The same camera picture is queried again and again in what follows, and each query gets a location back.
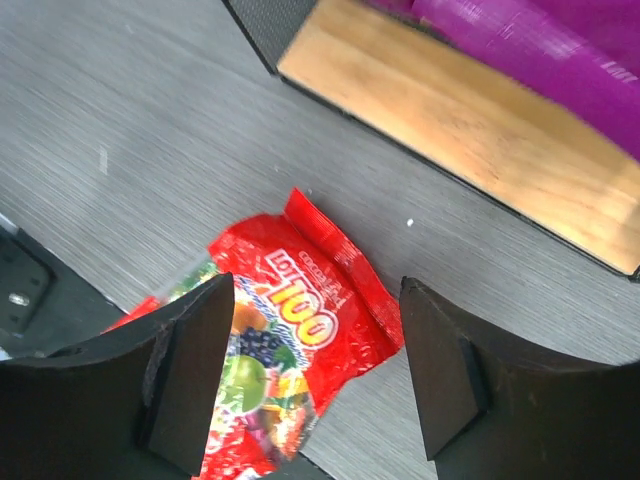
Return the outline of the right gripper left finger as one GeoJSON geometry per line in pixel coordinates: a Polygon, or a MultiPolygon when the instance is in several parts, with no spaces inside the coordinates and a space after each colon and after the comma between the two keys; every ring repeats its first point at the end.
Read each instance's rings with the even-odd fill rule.
{"type": "Polygon", "coordinates": [[[198,476],[233,309],[221,274],[49,357],[3,362],[2,477],[198,476]]]}

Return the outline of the red fruit candy bag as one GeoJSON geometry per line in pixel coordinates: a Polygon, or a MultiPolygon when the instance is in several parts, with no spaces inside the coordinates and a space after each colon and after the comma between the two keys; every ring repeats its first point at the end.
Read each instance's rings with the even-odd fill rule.
{"type": "Polygon", "coordinates": [[[229,273],[234,313],[201,477],[257,479],[290,462],[349,380],[404,344],[397,301],[301,191],[229,226],[174,285],[126,320],[229,273]]]}

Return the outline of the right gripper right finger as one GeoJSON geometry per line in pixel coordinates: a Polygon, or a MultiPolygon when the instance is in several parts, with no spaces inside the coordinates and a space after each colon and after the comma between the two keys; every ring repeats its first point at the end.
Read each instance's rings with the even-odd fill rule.
{"type": "Polygon", "coordinates": [[[639,366],[543,347],[402,281],[425,452],[441,479],[635,479],[639,366]]]}

